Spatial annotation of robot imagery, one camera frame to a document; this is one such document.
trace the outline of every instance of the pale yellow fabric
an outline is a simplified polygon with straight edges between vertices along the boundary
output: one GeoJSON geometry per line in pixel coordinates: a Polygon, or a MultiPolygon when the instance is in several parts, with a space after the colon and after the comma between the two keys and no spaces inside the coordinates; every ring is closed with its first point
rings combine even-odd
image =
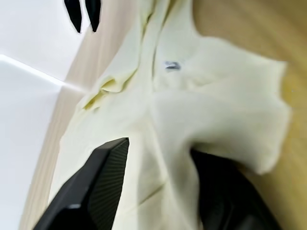
{"type": "Polygon", "coordinates": [[[60,144],[50,199],[93,149],[130,138],[114,230],[197,230],[191,147],[256,173],[276,164],[290,117],[285,63],[194,28],[192,1],[139,0],[134,26],[60,144]],[[168,71],[165,61],[180,70],[168,71]]]}

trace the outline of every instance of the wooden table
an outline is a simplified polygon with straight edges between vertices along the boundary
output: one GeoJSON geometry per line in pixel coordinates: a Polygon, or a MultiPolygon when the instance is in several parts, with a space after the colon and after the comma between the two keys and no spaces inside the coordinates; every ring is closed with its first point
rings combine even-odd
{"type": "MultiPolygon", "coordinates": [[[[89,89],[118,50],[135,15],[135,0],[103,0],[97,33],[87,32],[66,82],[89,89]]],[[[307,228],[307,1],[194,0],[202,35],[288,61],[283,97],[293,121],[277,167],[254,183],[284,230],[307,228]]],[[[59,140],[81,94],[63,88],[29,191],[20,229],[29,230],[47,206],[59,140]]]]}
{"type": "Polygon", "coordinates": [[[285,230],[307,228],[307,1],[195,0],[202,35],[225,38],[289,63],[283,98],[293,120],[281,158],[265,176],[247,175],[285,230]]]}

